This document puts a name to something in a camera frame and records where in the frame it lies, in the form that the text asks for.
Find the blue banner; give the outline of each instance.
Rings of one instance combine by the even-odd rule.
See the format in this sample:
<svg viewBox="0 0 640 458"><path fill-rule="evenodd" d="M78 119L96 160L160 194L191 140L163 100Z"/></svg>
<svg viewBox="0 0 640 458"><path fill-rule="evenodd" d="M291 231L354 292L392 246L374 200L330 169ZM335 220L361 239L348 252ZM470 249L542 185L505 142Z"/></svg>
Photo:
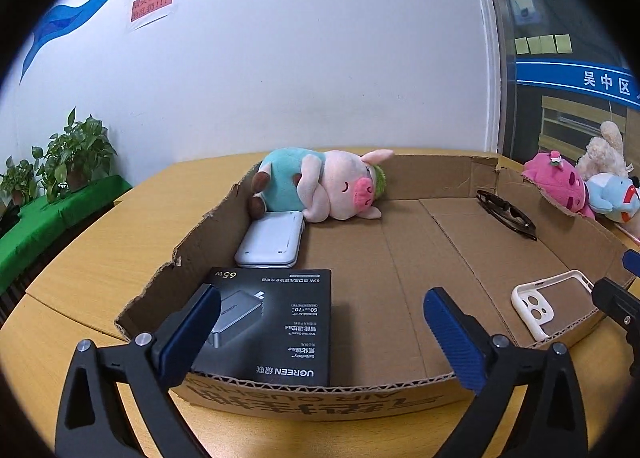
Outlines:
<svg viewBox="0 0 640 458"><path fill-rule="evenodd" d="M551 59L516 61L516 81L593 95L640 109L638 81L619 66Z"/></svg>

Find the pig plush toy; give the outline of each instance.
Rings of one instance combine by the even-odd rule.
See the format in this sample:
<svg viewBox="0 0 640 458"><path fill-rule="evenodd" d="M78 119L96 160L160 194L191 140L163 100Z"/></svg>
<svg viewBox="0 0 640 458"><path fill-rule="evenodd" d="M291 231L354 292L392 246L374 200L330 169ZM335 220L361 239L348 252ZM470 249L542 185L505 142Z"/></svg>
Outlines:
<svg viewBox="0 0 640 458"><path fill-rule="evenodd" d="M380 210L372 205L385 190L385 174L379 164L393 154L391 149L377 149L361 157L338 150L276 149L254 175L249 215L260 219L267 211L301 211L312 223L329 216L336 220L380 218Z"/></svg>

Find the light blue plush toy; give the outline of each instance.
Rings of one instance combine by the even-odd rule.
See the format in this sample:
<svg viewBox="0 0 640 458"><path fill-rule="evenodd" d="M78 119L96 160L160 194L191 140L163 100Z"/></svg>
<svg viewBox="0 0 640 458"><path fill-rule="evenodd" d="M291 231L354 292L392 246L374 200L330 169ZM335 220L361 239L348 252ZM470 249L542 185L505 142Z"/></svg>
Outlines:
<svg viewBox="0 0 640 458"><path fill-rule="evenodd" d="M586 182L589 206L617 223L625 223L640 209L640 197L630 178L598 173Z"/></svg>

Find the blue outfit on plush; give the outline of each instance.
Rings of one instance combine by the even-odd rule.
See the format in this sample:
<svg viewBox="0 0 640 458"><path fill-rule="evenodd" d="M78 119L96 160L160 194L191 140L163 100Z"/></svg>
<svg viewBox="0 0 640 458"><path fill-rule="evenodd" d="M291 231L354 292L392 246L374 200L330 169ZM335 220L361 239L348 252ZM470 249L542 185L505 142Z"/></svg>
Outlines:
<svg viewBox="0 0 640 458"><path fill-rule="evenodd" d="M298 197L293 184L293 176L301 173L302 159L314 155L322 162L320 175L324 170L324 153L305 148L281 148L272 151L261 165L271 162L271 180L262 191L262 199L267 211L303 211L305 205Z"/></svg>

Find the blue gripper pad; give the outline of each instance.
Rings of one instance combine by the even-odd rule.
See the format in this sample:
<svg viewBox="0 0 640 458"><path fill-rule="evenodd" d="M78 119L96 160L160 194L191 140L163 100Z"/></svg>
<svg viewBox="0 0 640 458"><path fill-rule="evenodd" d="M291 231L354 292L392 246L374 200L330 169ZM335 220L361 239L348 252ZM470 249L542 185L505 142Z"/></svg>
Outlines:
<svg viewBox="0 0 640 458"><path fill-rule="evenodd" d="M636 251L629 249L622 256L622 265L630 273L633 273L636 276L640 276L640 254L638 254Z"/></svg>
<svg viewBox="0 0 640 458"><path fill-rule="evenodd" d="M202 285L187 305L169 315L156 331L158 343L152 350L152 360L162 388L182 384L220 317L221 303L218 289Z"/></svg>
<svg viewBox="0 0 640 458"><path fill-rule="evenodd" d="M474 343L473 337L486 336L488 341L489 335L474 317L465 315L440 287L431 289L424 296L424 319L462 387L480 394L486 383L486 356ZM469 326L470 320L477 326Z"/></svg>

